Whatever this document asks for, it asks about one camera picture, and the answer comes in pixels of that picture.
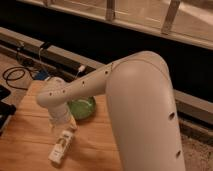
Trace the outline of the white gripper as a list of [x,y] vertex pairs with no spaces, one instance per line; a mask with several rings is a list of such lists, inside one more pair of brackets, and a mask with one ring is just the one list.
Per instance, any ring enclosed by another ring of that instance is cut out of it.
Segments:
[[72,121],[70,110],[66,104],[62,104],[56,107],[51,107],[48,109],[49,120],[50,120],[50,132],[51,135],[57,136],[63,130],[77,130],[77,124],[75,121]]

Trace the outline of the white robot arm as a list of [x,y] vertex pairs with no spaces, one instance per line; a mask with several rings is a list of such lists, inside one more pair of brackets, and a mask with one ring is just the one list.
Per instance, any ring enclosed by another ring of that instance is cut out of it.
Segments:
[[51,78],[37,95],[53,123],[68,121],[66,103],[106,96],[123,171],[186,171],[177,109],[164,59],[142,51],[71,83]]

